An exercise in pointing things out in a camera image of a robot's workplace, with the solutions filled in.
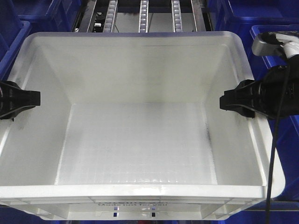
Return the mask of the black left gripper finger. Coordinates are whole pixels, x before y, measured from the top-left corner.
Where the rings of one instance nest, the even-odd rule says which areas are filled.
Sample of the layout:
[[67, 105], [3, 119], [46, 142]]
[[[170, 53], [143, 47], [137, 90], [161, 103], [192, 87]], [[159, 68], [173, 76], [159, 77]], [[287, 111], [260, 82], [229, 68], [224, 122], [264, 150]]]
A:
[[25, 110], [41, 105], [41, 93], [21, 89], [17, 83], [0, 83], [0, 119], [12, 119]]

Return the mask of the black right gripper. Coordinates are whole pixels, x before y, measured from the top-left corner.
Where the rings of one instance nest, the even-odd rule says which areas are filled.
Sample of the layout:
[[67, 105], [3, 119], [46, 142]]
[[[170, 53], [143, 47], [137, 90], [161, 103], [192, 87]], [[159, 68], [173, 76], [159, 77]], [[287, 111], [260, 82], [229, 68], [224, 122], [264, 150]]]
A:
[[299, 56], [287, 59], [285, 65], [271, 67], [261, 81], [246, 79], [237, 87], [224, 91], [220, 108], [246, 118], [254, 118], [261, 111], [269, 119], [299, 114]]

